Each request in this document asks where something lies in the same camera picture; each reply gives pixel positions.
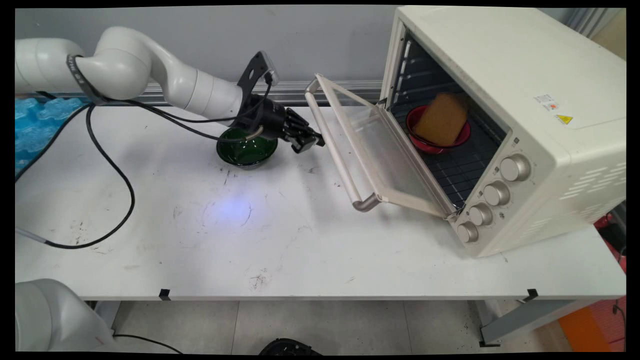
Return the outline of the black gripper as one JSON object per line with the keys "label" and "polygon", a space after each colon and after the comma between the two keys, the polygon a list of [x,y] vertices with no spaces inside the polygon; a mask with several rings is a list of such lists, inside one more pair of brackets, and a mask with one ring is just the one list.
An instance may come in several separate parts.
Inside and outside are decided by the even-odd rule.
{"label": "black gripper", "polygon": [[251,135],[262,127],[261,137],[268,140],[289,140],[291,148],[297,154],[306,152],[313,146],[325,146],[322,134],[313,130],[308,121],[290,107],[265,99],[262,95],[252,94],[240,109],[241,114],[246,112],[249,114],[234,120],[234,128]]}

